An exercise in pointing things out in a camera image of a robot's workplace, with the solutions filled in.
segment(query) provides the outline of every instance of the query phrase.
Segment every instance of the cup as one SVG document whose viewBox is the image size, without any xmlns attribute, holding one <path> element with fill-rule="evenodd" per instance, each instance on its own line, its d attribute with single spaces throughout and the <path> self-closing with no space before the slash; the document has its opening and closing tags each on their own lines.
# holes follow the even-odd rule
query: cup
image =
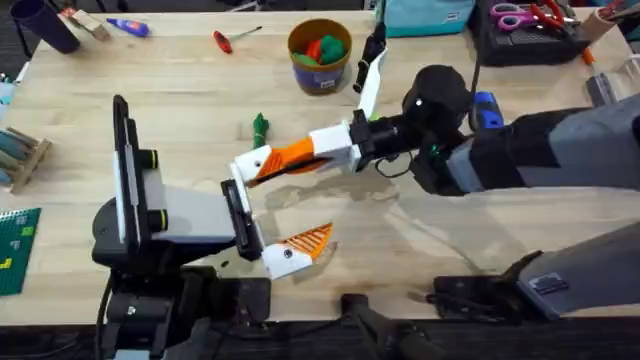
<svg viewBox="0 0 640 360">
<path fill-rule="evenodd" d="M 309 66 L 293 56 L 294 53 L 304 54 L 311 41 L 325 35 L 331 35 L 344 44 L 345 55 L 340 60 L 333 64 Z M 311 95 L 320 95 L 334 92 L 338 88 L 351 55 L 351 35 L 342 24 L 329 19 L 307 20 L 291 31 L 288 46 L 293 71 L 302 90 Z"/>
<path fill-rule="evenodd" d="M 11 7 L 11 16 L 63 54 L 80 47 L 80 41 L 44 0 L 19 0 Z"/>
<path fill-rule="evenodd" d="M 587 20 L 583 21 L 582 24 L 580 24 L 580 28 L 584 32 L 585 36 L 592 43 L 598 41 L 604 34 L 607 33 L 607 31 L 611 30 L 611 28 L 613 28 L 614 26 L 616 26 L 616 23 L 614 21 L 605 20 L 600 17 L 598 9 L 591 13 Z"/>
</svg>

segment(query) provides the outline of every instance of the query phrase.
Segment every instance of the green board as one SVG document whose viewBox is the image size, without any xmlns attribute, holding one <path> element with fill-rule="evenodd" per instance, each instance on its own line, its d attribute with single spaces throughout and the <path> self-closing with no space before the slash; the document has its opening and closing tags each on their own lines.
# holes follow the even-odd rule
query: green board
<svg viewBox="0 0 640 360">
<path fill-rule="evenodd" d="M 22 292 L 40 209 L 0 213 L 0 295 Z"/>
</svg>

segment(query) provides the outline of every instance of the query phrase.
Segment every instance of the wooden table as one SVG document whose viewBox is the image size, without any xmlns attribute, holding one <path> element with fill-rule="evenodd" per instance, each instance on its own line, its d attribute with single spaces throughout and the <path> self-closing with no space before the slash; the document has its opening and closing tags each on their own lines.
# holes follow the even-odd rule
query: wooden table
<svg viewBox="0 0 640 360">
<path fill-rule="evenodd" d="M 148 23 L 153 36 L 139 39 L 110 27 L 113 40 L 99 43 L 78 33 L 83 46 L 70 56 L 41 43 L 7 114 L 5 125 L 47 137 L 54 146 L 21 195 L 0 195 L 2 209 L 43 208 L 24 292 L 0 299 L 1 325 L 95 321 L 107 269 L 91 260 L 91 223 L 113 196 L 114 94 L 130 103 L 142 145 L 159 150 L 166 183 L 220 193 L 220 181 L 230 177 L 227 164 L 251 148 L 258 112 L 271 121 L 272 145 L 350 117 L 358 102 L 351 90 L 357 56 L 373 28 L 370 12 L 118 16 Z M 286 51 L 291 29 L 314 17 L 335 19 L 353 36 L 349 79 L 324 97 L 298 88 Z M 235 43 L 231 56 L 211 38 L 215 29 L 234 34 L 257 25 L 263 29 Z M 391 39 L 389 47 L 380 114 L 399 112 L 423 66 L 448 64 L 471 80 L 474 51 L 465 36 Z M 630 51 L 613 30 L 593 53 L 601 69 L 613 69 Z M 479 88 L 493 91 L 512 120 L 588 105 L 583 83 L 589 74 L 581 60 L 485 68 Z M 273 320 L 335 318 L 345 292 L 368 294 L 373 308 L 388 316 L 435 317 L 421 300 L 435 276 L 499 273 L 531 250 L 562 248 L 638 220 L 640 195 L 631 191 L 509 190 L 446 198 L 424 193 L 410 175 L 387 180 L 371 170 L 283 176 L 251 190 L 268 239 L 334 222 L 335 245 L 324 262 L 273 283 Z M 230 265 L 220 268 L 226 260 Z M 227 277 L 265 274 L 260 262 L 239 260 L 233 249 L 199 262 Z M 640 308 L 585 313 L 637 315 Z"/>
</svg>

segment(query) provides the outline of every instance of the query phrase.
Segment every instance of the glue tube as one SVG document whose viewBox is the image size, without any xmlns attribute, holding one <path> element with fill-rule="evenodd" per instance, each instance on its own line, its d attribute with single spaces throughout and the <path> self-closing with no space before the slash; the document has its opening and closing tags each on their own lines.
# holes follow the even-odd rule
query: glue tube
<svg viewBox="0 0 640 360">
<path fill-rule="evenodd" d="M 149 35 L 149 26 L 133 20 L 107 18 L 107 22 L 138 37 Z"/>
</svg>

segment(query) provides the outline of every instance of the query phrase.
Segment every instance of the screwdriver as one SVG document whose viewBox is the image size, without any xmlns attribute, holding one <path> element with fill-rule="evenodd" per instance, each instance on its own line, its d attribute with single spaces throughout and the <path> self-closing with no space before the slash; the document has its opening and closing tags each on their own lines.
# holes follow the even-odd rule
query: screwdriver
<svg viewBox="0 0 640 360">
<path fill-rule="evenodd" d="M 231 54 L 233 52 L 233 49 L 231 48 L 231 40 L 237 40 L 240 37 L 243 37 L 245 35 L 249 35 L 252 32 L 256 32 L 258 30 L 262 29 L 262 26 L 258 26 L 255 29 L 249 30 L 249 31 L 245 31 L 241 34 L 238 35 L 234 35 L 231 36 L 229 38 L 227 38 L 226 36 L 222 35 L 222 33 L 218 30 L 213 32 L 213 38 L 216 40 L 216 43 L 218 44 L 218 47 L 220 47 L 220 49 L 224 52 L 226 52 L 227 54 Z"/>
</svg>

